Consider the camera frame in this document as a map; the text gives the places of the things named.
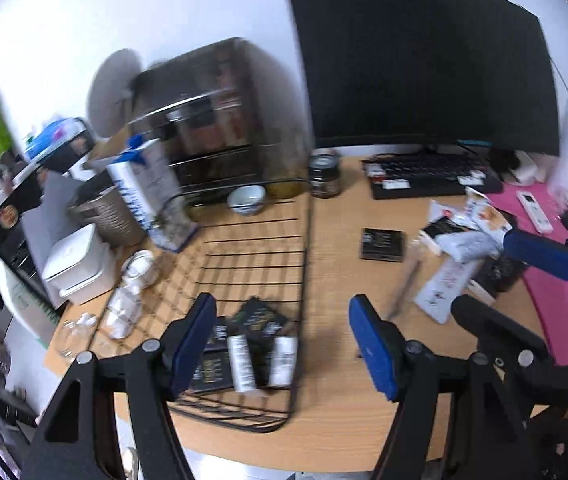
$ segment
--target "small white bowl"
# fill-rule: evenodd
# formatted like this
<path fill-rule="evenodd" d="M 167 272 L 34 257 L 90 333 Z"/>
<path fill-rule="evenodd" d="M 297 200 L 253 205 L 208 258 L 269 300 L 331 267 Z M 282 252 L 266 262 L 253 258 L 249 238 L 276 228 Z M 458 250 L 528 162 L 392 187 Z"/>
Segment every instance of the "small white bowl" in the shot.
<path fill-rule="evenodd" d="M 264 207 L 265 196 L 266 190 L 262 186 L 242 186 L 228 196 L 226 203 L 240 215 L 251 216 Z"/>

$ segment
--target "black monitor screen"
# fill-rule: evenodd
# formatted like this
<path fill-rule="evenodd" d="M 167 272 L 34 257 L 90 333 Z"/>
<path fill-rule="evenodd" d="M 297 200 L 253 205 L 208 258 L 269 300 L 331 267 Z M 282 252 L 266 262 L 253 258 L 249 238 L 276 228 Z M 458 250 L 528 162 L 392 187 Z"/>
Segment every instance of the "black monitor screen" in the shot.
<path fill-rule="evenodd" d="M 506 0 L 290 0 L 316 145 L 559 154 L 537 17 Z"/>

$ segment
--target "black keyboard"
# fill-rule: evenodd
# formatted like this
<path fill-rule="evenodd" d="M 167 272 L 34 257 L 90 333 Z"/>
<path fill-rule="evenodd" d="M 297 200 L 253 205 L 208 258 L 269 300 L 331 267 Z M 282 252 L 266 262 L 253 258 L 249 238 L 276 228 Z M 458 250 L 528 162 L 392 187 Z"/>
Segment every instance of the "black keyboard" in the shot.
<path fill-rule="evenodd" d="M 499 193 L 503 189 L 499 177 L 485 161 L 468 155 L 384 155 L 362 163 L 375 200 L 463 195 L 467 186 L 482 193 Z"/>

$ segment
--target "screw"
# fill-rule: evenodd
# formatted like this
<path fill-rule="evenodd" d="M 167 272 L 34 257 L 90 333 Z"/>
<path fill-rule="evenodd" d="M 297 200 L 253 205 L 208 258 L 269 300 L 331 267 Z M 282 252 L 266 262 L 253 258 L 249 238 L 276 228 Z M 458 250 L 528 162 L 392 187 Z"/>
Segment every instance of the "screw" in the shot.
<path fill-rule="evenodd" d="M 410 341 L 406 341 L 406 352 L 409 354 L 421 354 L 421 351 L 424 349 L 424 346 L 419 341 L 415 341 L 411 339 Z"/>
<path fill-rule="evenodd" d="M 517 361 L 522 368 L 528 368 L 534 361 L 534 354 L 530 350 L 522 350 L 519 352 Z"/>
<path fill-rule="evenodd" d="M 142 350 L 144 352 L 155 352 L 158 348 L 160 348 L 159 339 L 147 339 L 142 343 Z"/>
<path fill-rule="evenodd" d="M 486 354 L 475 352 L 472 355 L 472 362 L 476 365 L 484 366 L 488 364 L 488 358 L 486 357 Z"/>
<path fill-rule="evenodd" d="M 75 360 L 80 364 L 80 365 L 85 365 L 87 363 L 90 363 L 91 360 L 93 359 L 93 353 L 89 352 L 89 351 L 85 351 L 85 352 L 79 352 L 77 354 L 77 357 L 75 358 Z"/>

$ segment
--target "remote control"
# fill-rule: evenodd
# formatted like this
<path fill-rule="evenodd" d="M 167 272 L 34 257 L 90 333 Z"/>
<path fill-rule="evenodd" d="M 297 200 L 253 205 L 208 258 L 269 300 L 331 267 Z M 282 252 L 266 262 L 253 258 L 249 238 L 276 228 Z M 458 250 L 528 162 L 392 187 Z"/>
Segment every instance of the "remote control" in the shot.
<path fill-rule="evenodd" d="M 537 229 L 538 233 L 546 234 L 553 231 L 548 217 L 531 192 L 517 191 L 517 198 L 519 199 L 519 202 L 522 203 L 522 206 L 524 206 L 524 209 L 528 213 L 528 217 L 531 219 L 532 224 L 534 225 L 534 228 Z"/>

